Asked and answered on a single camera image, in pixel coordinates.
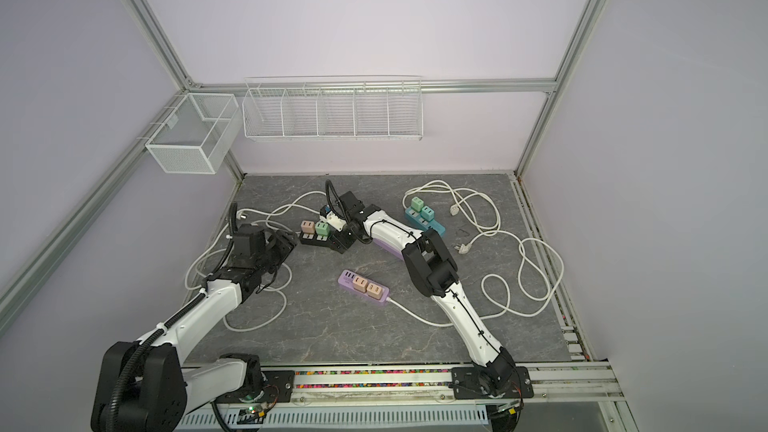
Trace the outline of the green plug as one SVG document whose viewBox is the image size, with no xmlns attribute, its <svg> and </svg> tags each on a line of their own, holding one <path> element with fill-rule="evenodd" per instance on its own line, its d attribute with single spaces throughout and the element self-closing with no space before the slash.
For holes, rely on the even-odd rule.
<svg viewBox="0 0 768 432">
<path fill-rule="evenodd" d="M 326 221 L 318 221 L 315 223 L 315 233 L 318 236 L 327 237 L 330 234 L 330 224 Z"/>
<path fill-rule="evenodd" d="M 417 196 L 414 196 L 411 198 L 411 209 L 413 211 L 420 212 L 423 209 L 424 205 L 425 203 L 421 198 Z"/>
</svg>

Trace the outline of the pink plug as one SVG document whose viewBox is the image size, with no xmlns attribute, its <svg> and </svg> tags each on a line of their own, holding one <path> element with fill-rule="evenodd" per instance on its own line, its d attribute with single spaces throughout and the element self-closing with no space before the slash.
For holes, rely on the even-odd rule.
<svg viewBox="0 0 768 432">
<path fill-rule="evenodd" d="M 300 224 L 303 234 L 313 235 L 315 233 L 315 222 L 311 220 L 303 220 Z"/>
</svg>

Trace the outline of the black power strip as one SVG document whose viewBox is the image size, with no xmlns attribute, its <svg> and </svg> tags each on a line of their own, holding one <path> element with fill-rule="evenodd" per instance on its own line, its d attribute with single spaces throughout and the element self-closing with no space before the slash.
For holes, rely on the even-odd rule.
<svg viewBox="0 0 768 432">
<path fill-rule="evenodd" d="M 299 240 L 303 245 L 329 248 L 340 254 L 344 254 L 354 242 L 351 235 L 339 231 L 331 231 L 325 236 L 316 233 L 300 233 Z"/>
</svg>

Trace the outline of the teal power strip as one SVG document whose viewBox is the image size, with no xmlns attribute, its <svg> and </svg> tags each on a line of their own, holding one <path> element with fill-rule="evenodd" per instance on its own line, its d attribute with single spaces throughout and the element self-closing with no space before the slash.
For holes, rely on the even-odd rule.
<svg viewBox="0 0 768 432">
<path fill-rule="evenodd" d="M 432 229 L 436 231 L 440 236 L 445 235 L 445 227 L 435 218 L 432 221 L 426 221 L 421 217 L 420 212 L 413 211 L 411 207 L 405 209 L 405 218 L 407 223 L 413 228 L 419 229 L 421 231 Z"/>
</svg>

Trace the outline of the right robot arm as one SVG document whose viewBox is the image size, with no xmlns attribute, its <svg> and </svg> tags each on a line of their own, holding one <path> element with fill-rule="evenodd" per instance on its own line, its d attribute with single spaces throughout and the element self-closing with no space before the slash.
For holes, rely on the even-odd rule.
<svg viewBox="0 0 768 432">
<path fill-rule="evenodd" d="M 343 221 L 343 231 L 361 243 L 377 242 L 400 254 L 417 291 L 438 305 L 461 338 L 482 392 L 500 396 L 520 385 L 512 355 L 470 303 L 457 263 L 437 231 L 403 224 L 375 205 L 364 205 L 351 192 L 339 194 L 330 180 L 325 194 L 329 212 Z"/>
</svg>

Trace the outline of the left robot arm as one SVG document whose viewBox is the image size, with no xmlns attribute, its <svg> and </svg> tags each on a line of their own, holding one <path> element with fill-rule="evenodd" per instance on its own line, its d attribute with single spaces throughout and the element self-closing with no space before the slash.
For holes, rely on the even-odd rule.
<svg viewBox="0 0 768 432">
<path fill-rule="evenodd" d="M 91 413 L 94 431 L 172 431 L 182 418 L 219 397 L 263 395 L 267 379 L 257 355 L 229 353 L 199 368 L 187 357 L 227 314 L 262 292 L 296 246 L 284 230 L 243 225 L 196 295 L 152 331 L 117 342 L 104 354 Z"/>
</svg>

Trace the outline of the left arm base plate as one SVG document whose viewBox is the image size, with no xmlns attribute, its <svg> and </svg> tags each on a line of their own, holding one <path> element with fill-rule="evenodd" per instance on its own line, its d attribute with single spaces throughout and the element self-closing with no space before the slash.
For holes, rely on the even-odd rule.
<svg viewBox="0 0 768 432">
<path fill-rule="evenodd" d="M 296 373 L 294 370 L 267 370 L 262 373 L 260 391 L 243 386 L 216 399 L 218 404 L 280 404 L 291 400 Z"/>
</svg>

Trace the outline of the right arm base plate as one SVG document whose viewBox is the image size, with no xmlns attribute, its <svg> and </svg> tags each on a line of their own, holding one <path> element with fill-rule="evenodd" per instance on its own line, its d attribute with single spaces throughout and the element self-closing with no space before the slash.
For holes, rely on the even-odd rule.
<svg viewBox="0 0 768 432">
<path fill-rule="evenodd" d="M 451 369 L 449 387 L 459 400 L 530 399 L 535 393 L 527 368 L 517 366 L 508 376 L 492 379 L 491 374 L 477 366 Z"/>
</svg>

